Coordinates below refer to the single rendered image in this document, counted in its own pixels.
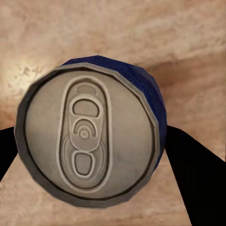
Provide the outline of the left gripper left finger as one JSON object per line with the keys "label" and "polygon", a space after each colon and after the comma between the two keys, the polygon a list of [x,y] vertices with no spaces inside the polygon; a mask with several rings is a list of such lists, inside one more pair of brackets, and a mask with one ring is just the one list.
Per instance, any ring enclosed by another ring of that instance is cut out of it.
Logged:
{"label": "left gripper left finger", "polygon": [[0,181],[11,166],[17,152],[14,127],[0,130]]}

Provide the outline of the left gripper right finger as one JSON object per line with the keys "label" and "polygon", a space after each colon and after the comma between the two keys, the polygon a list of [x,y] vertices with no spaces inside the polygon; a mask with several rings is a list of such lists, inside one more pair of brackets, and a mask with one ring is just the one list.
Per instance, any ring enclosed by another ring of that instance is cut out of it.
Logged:
{"label": "left gripper right finger", "polygon": [[166,152],[193,226],[226,226],[226,162],[167,125]]}

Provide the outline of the can of soda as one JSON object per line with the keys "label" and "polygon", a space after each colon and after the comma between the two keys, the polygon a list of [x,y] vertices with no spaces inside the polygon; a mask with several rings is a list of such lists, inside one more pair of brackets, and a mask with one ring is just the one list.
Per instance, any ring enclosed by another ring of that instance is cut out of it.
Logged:
{"label": "can of soda", "polygon": [[14,136],[31,178],[76,208],[105,210],[145,187],[167,145],[161,91],[145,69],[75,58],[31,83]]}

